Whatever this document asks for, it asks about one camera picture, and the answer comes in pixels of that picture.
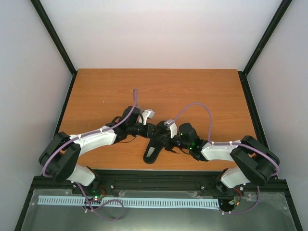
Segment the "black aluminium frame base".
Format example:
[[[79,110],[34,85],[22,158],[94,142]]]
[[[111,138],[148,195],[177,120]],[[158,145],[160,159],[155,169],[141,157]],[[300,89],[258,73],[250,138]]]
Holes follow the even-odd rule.
[[[247,77],[242,76],[242,72],[238,73],[240,82],[243,88],[244,96],[248,105],[249,113],[252,118],[254,129],[257,133],[255,139],[268,148],[268,144],[264,135],[264,131],[256,110],[255,102],[247,81]],[[105,197],[101,205],[110,205],[116,203],[122,208],[125,208],[123,203],[116,195],[120,190],[125,191],[197,191],[199,195],[210,196],[217,199],[219,203],[218,210],[222,214],[236,214],[236,208],[233,208],[228,202],[232,200],[236,193],[230,189],[226,195],[221,195],[216,190],[216,180],[221,172],[183,172],[183,171],[150,171],[150,170],[98,170],[91,169],[97,176],[97,185],[90,185],[90,189],[97,189],[103,185],[105,188]],[[257,199],[266,193],[273,194],[274,192],[282,192],[286,196],[287,209],[291,213],[292,221],[295,229],[302,230],[294,202],[292,200],[289,188],[285,180],[277,179],[277,175],[269,178],[264,186],[256,186],[252,183],[244,185],[248,186],[249,190],[256,191]],[[244,185],[237,186],[242,194],[244,193]],[[71,189],[74,194],[81,194],[86,199],[83,206],[84,209],[93,209],[94,203],[91,203],[85,193],[86,186],[76,182],[63,181],[56,182],[53,178],[47,177],[44,174],[34,177],[31,187],[29,189],[25,204],[20,214],[16,225],[16,230],[21,230],[25,224],[26,213],[30,208],[30,200],[34,195],[36,189]]]

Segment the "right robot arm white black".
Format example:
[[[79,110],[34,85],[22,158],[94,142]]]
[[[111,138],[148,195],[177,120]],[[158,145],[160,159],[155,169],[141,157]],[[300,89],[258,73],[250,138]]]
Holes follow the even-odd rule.
[[[201,139],[190,123],[179,127],[173,120],[160,123],[162,134],[158,140],[165,150],[179,148],[197,161],[223,160],[236,164],[222,171],[216,180],[216,190],[221,195],[230,189],[252,183],[264,186],[270,177],[279,172],[279,159],[267,147],[251,136],[229,142],[214,142]]]

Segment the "left controller board with leds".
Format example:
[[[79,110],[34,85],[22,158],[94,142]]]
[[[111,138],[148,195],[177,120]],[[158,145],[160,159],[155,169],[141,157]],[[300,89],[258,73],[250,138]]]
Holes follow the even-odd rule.
[[[103,185],[99,186],[97,189],[86,187],[85,193],[91,203],[101,203],[105,197],[105,188]]]

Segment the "black frame post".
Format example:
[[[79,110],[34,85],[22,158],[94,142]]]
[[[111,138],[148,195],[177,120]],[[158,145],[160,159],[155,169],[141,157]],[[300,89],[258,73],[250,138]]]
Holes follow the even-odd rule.
[[[77,74],[77,70],[75,69],[60,37],[58,36],[57,31],[55,30],[46,10],[44,9],[43,4],[40,0],[31,0],[30,1],[37,12],[41,22],[43,23],[44,27],[46,28],[50,38],[52,39],[55,47],[57,48],[62,60],[64,61],[67,69],[69,70],[72,77],[75,77]]]
[[[261,39],[259,40],[255,50],[253,51],[251,57],[249,58],[244,70],[242,71],[243,77],[247,77],[250,71],[252,70],[253,66],[255,65],[263,49],[265,48],[267,42],[271,38],[272,34],[274,33],[280,21],[282,20],[284,14],[288,10],[291,3],[292,3],[292,0],[282,0],[281,1],[270,23],[268,24],[266,30],[264,31]]]

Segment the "left black frame post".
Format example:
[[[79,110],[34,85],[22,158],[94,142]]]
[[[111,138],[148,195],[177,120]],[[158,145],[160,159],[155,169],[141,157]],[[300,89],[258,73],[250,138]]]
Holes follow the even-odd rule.
[[[43,4],[40,0],[31,0],[30,1],[37,12],[41,22],[43,23],[44,27],[46,28],[50,38],[52,39],[55,47],[57,48],[62,60],[64,61],[67,69],[69,70],[72,77],[75,77],[77,74],[77,70],[75,69],[60,37],[58,36],[57,31],[55,30],[46,10],[44,9]]]

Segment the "black shoelace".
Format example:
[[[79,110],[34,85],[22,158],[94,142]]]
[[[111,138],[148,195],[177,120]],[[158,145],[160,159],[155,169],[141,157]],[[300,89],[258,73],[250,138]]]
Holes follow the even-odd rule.
[[[169,152],[174,154],[187,154],[182,148],[178,148],[177,150],[170,149]]]

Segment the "right black frame post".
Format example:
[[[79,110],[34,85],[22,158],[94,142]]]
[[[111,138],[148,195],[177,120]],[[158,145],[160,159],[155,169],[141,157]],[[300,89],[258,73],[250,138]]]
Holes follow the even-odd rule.
[[[292,0],[282,0],[281,1],[270,23],[268,24],[266,30],[264,31],[261,39],[259,40],[255,50],[253,51],[251,57],[249,58],[244,70],[242,71],[243,77],[247,77],[250,71],[252,70],[253,66],[255,65],[263,49],[265,48],[267,42],[271,38],[272,34],[274,33],[280,21],[282,20],[284,14],[288,10],[291,3],[292,3]]]

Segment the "right wiring connector bundle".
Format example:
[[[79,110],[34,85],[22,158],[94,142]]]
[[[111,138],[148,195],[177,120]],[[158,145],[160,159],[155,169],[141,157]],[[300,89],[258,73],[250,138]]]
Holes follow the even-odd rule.
[[[233,188],[233,190],[235,191],[236,196],[235,196],[232,200],[230,200],[228,203],[229,203],[231,206],[233,206],[233,208],[236,208],[236,207],[239,205],[239,203],[240,203],[240,201],[241,201],[241,199],[242,199],[242,197],[243,197],[243,194],[242,194],[242,192],[241,192],[239,189],[237,189],[237,188]]]

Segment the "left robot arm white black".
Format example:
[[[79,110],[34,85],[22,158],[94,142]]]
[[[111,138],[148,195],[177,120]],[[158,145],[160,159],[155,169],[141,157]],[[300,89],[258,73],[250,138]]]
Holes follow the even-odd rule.
[[[83,185],[88,193],[96,193],[100,181],[89,167],[77,164],[78,158],[99,147],[119,143],[129,135],[151,138],[158,132],[157,126],[148,123],[153,116],[152,109],[140,111],[129,106],[122,116],[115,117],[97,130],[78,135],[57,133],[38,159],[44,168],[42,173],[56,182],[76,182]]]

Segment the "black canvas shoe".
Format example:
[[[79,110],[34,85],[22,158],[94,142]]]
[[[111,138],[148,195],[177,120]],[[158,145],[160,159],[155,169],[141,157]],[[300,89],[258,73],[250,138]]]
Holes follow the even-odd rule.
[[[167,131],[167,128],[165,127],[164,125],[164,122],[165,121],[160,121],[156,127],[157,127],[157,131],[160,131],[160,130],[166,130]],[[154,135],[150,138],[150,141],[148,143],[148,146],[145,150],[145,153],[143,155],[143,161],[147,164],[153,164],[159,153],[162,151],[163,149],[163,146],[159,143],[155,143],[154,141]]]

